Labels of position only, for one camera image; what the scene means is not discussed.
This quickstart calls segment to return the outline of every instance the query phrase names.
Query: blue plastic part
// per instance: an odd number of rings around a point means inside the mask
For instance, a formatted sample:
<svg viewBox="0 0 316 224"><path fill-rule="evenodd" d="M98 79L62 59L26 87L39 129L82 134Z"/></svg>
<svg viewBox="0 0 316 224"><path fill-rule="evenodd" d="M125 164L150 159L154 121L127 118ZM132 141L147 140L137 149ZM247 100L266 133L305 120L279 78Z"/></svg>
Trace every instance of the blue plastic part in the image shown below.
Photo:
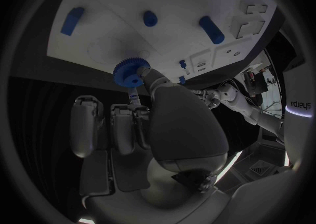
<svg viewBox="0 0 316 224"><path fill-rule="evenodd" d="M210 37L214 44L220 44L224 41L225 36L221 30L214 24L210 17L202 17L199 25L205 30L206 34Z"/></svg>
<svg viewBox="0 0 316 224"><path fill-rule="evenodd" d="M84 8L73 8L67 15L61 33L71 36L84 12Z"/></svg>
<svg viewBox="0 0 316 224"><path fill-rule="evenodd" d="M186 63L185 63L185 60L181 60L179 61L180 65L181 65L181 68L185 69L186 68Z"/></svg>
<svg viewBox="0 0 316 224"><path fill-rule="evenodd" d="M148 61L142 58L130 58L121 61L113 71L115 83L127 88L142 85L143 81L137 75L139 67L150 67L150 65Z"/></svg>
<svg viewBox="0 0 316 224"><path fill-rule="evenodd" d="M180 83L185 84L185 78L184 76L179 77Z"/></svg>
<svg viewBox="0 0 316 224"><path fill-rule="evenodd" d="M157 16L151 11L145 12L143 19L144 19L144 24L148 27L152 27L156 25L158 22Z"/></svg>

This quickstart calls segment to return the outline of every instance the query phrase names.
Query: glowing light strip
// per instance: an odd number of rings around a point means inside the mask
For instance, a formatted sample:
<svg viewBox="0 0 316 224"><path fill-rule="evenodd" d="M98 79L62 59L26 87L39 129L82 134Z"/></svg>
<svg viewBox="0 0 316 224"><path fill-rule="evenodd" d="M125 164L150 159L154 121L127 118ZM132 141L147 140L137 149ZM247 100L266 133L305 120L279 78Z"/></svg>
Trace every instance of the glowing light strip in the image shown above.
<svg viewBox="0 0 316 224"><path fill-rule="evenodd" d="M290 165L290 159L288 157L288 153L285 152L284 166L289 166L289 165Z"/></svg>
<svg viewBox="0 0 316 224"><path fill-rule="evenodd" d="M80 219L78 222L87 223L87 224L94 224L93 220L86 220L86 219Z"/></svg>
<svg viewBox="0 0 316 224"><path fill-rule="evenodd" d="M236 154L236 156L233 158L233 160L231 160L231 162L226 166L226 168L223 169L221 173L219 173L218 177L216 178L215 183L217 183L229 171L229 169L234 165L234 163L237 161L237 159L241 155L241 153L242 153L242 151L238 152Z"/></svg>
<svg viewBox="0 0 316 224"><path fill-rule="evenodd" d="M289 113L295 114L295 115L297 115L297 116L302 116L302 117L306 117L306 118L311 118L311 117L312 117L312 115L307 115L307 114L303 114L303 113L293 112L293 111L289 110L288 106L286 106L285 109L286 109Z"/></svg>

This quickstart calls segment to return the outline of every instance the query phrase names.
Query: blue knob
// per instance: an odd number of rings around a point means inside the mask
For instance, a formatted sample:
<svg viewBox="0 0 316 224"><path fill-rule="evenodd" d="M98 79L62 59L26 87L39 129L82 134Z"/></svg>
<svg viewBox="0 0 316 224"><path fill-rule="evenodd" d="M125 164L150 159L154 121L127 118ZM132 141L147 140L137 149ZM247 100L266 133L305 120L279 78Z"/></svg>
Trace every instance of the blue knob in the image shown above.
<svg viewBox="0 0 316 224"><path fill-rule="evenodd" d="M185 78L184 76L179 77L180 83L185 84Z"/></svg>
<svg viewBox="0 0 316 224"><path fill-rule="evenodd" d="M143 19L144 19L144 24L148 27L152 27L156 25L158 22L157 16L151 11L145 12Z"/></svg>
<svg viewBox="0 0 316 224"><path fill-rule="evenodd" d="M225 36L221 30L211 21L210 17L202 17L199 25L205 30L206 34L210 37L214 44L220 44L224 41Z"/></svg>
<svg viewBox="0 0 316 224"><path fill-rule="evenodd" d="M67 15L61 33L71 36L84 12L84 8L73 8Z"/></svg>
<svg viewBox="0 0 316 224"><path fill-rule="evenodd" d="M181 68L185 69L186 68L186 63L185 63L185 60L181 60L179 61L180 65L181 65Z"/></svg>

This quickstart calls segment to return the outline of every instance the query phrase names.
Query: blue gear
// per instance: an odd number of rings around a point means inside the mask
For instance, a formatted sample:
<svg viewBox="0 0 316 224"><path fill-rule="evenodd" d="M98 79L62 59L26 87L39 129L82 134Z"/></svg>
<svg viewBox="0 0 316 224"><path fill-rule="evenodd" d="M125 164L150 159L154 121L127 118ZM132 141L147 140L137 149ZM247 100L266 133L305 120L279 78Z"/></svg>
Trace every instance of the blue gear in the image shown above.
<svg viewBox="0 0 316 224"><path fill-rule="evenodd" d="M148 61L142 58L130 58L121 61L114 69L114 81L123 87L138 87L143 81L137 75L139 67L150 67Z"/></svg>

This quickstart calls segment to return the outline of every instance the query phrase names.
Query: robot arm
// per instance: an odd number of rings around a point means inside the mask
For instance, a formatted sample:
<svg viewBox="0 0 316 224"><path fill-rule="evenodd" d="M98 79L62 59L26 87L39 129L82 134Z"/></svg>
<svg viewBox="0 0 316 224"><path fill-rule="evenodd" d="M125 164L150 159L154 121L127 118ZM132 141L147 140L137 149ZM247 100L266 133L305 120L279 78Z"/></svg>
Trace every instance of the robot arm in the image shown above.
<svg viewBox="0 0 316 224"><path fill-rule="evenodd" d="M261 109L256 106L249 105L245 96L231 84L225 84L217 90L194 90L192 92L197 94L209 109L216 108L222 103L229 109L241 113L244 116L244 119L250 124L259 125L262 128L265 128L284 142L282 127L283 120L263 113Z"/></svg>

